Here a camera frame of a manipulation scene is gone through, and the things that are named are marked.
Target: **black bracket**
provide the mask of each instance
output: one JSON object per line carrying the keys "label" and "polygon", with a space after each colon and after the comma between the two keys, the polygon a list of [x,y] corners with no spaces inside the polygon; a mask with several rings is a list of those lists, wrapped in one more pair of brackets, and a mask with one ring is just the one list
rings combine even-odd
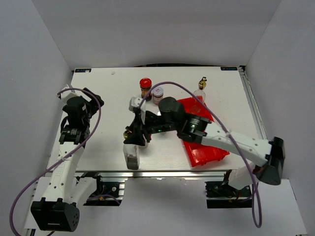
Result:
{"label": "black bracket", "polygon": [[[104,105],[99,95],[92,93],[87,88],[83,89],[94,95],[101,106]],[[72,97],[67,100],[63,111],[68,115],[62,120],[61,135],[59,142],[74,142],[74,144],[82,143],[90,134],[90,119],[98,111],[97,102],[87,94],[91,101],[86,100],[82,96]]]}
{"label": "black bracket", "polygon": [[255,174],[257,179],[263,183],[279,185],[281,183],[284,168],[284,141],[281,138],[275,137],[273,141],[270,141],[269,143],[272,147],[270,155],[266,155],[268,162],[259,168]]}
{"label": "black bracket", "polygon": [[252,193],[249,186],[237,190],[222,181],[206,182],[207,208],[250,208],[252,200],[244,201]]}
{"label": "black bracket", "polygon": [[34,201],[31,213],[40,230],[73,232],[80,219],[79,209],[75,204],[63,203],[62,199],[56,202],[46,202],[45,198]]}

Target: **red lid jar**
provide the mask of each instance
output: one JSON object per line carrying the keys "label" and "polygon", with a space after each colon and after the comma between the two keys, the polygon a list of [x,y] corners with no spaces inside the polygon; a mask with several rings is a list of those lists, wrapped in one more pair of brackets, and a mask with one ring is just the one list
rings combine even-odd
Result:
{"label": "red lid jar", "polygon": [[[152,81],[149,78],[143,78],[140,80],[140,88],[141,88],[141,97],[143,98],[147,92],[152,87]],[[152,99],[152,93],[150,92],[149,96],[147,97],[147,101]]]}

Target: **red cap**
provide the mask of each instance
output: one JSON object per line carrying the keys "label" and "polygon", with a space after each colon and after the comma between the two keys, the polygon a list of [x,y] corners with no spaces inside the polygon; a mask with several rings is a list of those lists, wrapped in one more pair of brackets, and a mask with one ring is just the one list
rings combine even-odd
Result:
{"label": "red cap", "polygon": [[149,78],[143,78],[140,80],[140,86],[143,88],[149,88],[152,86],[152,81]]}

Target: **small container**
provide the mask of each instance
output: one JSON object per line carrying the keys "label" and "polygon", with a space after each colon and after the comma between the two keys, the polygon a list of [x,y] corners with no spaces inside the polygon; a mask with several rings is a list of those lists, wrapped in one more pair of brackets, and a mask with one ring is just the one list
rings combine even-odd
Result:
{"label": "small container", "polygon": [[[141,88],[141,97],[143,98],[147,92],[152,87],[152,81],[149,78],[143,78],[140,80],[140,88]],[[152,93],[149,94],[147,97],[147,101],[150,101],[152,99]]]}
{"label": "small container", "polygon": [[162,99],[163,99],[163,89],[161,87],[156,87],[153,90],[153,103],[158,105]]}
{"label": "small container", "polygon": [[[206,81],[207,81],[207,78],[202,77],[202,79],[198,83],[198,90],[193,92],[193,95],[195,95],[203,103],[206,102],[206,93],[203,91],[203,89],[207,85]],[[194,99],[194,102],[195,102],[195,105],[191,106],[189,112],[196,115],[200,112],[200,106],[199,106],[199,102],[196,99]]]}

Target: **cable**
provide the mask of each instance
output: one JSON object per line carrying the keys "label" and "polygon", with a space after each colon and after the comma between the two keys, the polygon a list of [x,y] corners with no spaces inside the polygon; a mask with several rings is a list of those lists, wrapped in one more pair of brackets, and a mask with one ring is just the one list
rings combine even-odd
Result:
{"label": "cable", "polygon": [[103,190],[101,191],[100,194],[103,194],[104,190],[105,190],[105,186],[103,185]]}
{"label": "cable", "polygon": [[219,193],[218,191],[216,191],[215,189],[211,188],[210,186],[207,186],[207,188],[209,188],[212,192],[220,195],[221,197],[224,197],[224,198],[233,198],[233,196],[227,196],[227,195],[223,195],[222,193]]}
{"label": "cable", "polygon": [[248,198],[243,199],[242,202],[246,202],[247,200],[249,200],[249,199],[252,198],[252,196],[253,196],[253,195],[255,194],[255,192],[256,192],[256,189],[258,188],[258,184],[259,184],[259,182],[256,184],[257,187],[255,188],[255,190],[252,191],[252,194],[251,194]]}
{"label": "cable", "polygon": [[241,192],[238,194],[237,198],[235,199],[235,201],[237,201],[241,196]]}
{"label": "cable", "polygon": [[88,200],[92,200],[92,199],[94,199],[94,198],[100,198],[100,197],[103,197],[103,198],[105,198],[105,197],[107,197],[107,198],[112,198],[112,199],[114,199],[114,200],[117,202],[118,205],[120,205],[120,202],[117,200],[117,198],[115,198],[114,196],[109,195],[109,194],[103,194],[103,195],[98,195],[98,196],[95,196],[95,197],[90,197],[90,198],[88,198]]}
{"label": "cable", "polygon": [[[261,213],[261,202],[260,202],[260,195],[259,195],[259,191],[258,191],[258,187],[256,185],[256,181],[255,181],[255,177],[251,171],[251,168],[248,164],[248,161],[246,160],[242,150],[240,149],[240,147],[238,146],[237,142],[235,141],[235,139],[232,137],[232,135],[229,133],[229,131],[227,130],[227,128],[225,127],[225,125],[222,123],[222,121],[203,103],[201,102],[198,97],[196,97],[192,92],[190,92],[187,88],[181,86],[180,84],[178,83],[175,83],[175,82],[161,82],[161,83],[158,83],[154,86],[152,86],[149,91],[146,93],[146,95],[143,97],[142,101],[140,102],[139,104],[139,108],[142,106],[142,104],[144,103],[144,101],[146,100],[146,98],[149,96],[149,94],[151,93],[151,91],[153,89],[155,89],[157,86],[161,86],[161,85],[166,85],[166,84],[170,84],[170,85],[176,85],[178,87],[180,87],[181,89],[185,90],[187,93],[189,93],[194,99],[196,99],[217,121],[218,123],[220,124],[221,128],[224,130],[224,132],[227,134],[227,136],[230,138],[230,140],[232,141],[232,143],[235,145],[236,149],[238,150],[241,158],[243,159],[248,171],[249,171],[249,174],[251,176],[251,179],[252,179],[252,183],[253,183],[253,194],[255,193],[256,196],[257,196],[257,203],[258,203],[258,215],[259,215],[259,222],[257,223],[256,221],[256,216],[255,216],[255,211],[254,211],[254,207],[252,207],[252,219],[254,221],[254,224],[256,225],[257,228],[260,228],[261,227],[261,224],[262,224],[262,213]],[[254,206],[254,197],[253,197],[253,194],[252,194],[252,205]]]}
{"label": "cable", "polygon": [[31,233],[30,233],[30,236],[34,236],[35,235],[35,231],[36,231],[36,229],[32,229]]}
{"label": "cable", "polygon": [[98,127],[99,121],[100,121],[100,116],[101,116],[101,105],[98,101],[98,99],[90,92],[85,91],[83,89],[80,88],[66,88],[60,92],[57,93],[57,95],[62,94],[65,91],[69,91],[69,90],[77,90],[77,91],[81,91],[85,94],[90,95],[97,103],[98,106],[98,118],[95,124],[94,129],[92,130],[92,132],[89,134],[89,136],[86,138],[86,140],[84,140],[80,145],[78,145],[74,150],[72,150],[71,152],[69,152],[66,156],[64,156],[63,159],[60,159],[59,161],[57,161],[54,165],[52,165],[51,167],[49,167],[47,170],[45,170],[43,173],[41,173],[38,177],[36,177],[35,179],[33,179],[31,182],[29,182],[22,190],[21,192],[16,196],[15,200],[13,201],[11,210],[10,210],[10,216],[9,216],[9,222],[10,222],[10,227],[12,232],[15,234],[15,236],[21,236],[16,228],[14,227],[14,223],[13,223],[13,212],[14,212],[14,208],[18,202],[18,200],[20,199],[20,197],[22,196],[22,194],[32,185],[34,184],[36,181],[38,181],[42,176],[44,176],[46,173],[50,172],[52,169],[54,169],[56,166],[60,165],[64,159],[67,159],[68,157],[70,157],[73,153],[75,153],[79,148],[81,148],[82,146],[85,145],[85,143],[90,139],[90,137],[95,133],[96,128]]}
{"label": "cable", "polygon": [[100,193],[100,195],[93,195],[93,194],[92,194],[92,197],[101,196],[101,195],[103,194],[104,190],[105,190],[105,187],[103,188],[103,191]]}
{"label": "cable", "polygon": [[47,236],[53,235],[55,231],[51,231]]}

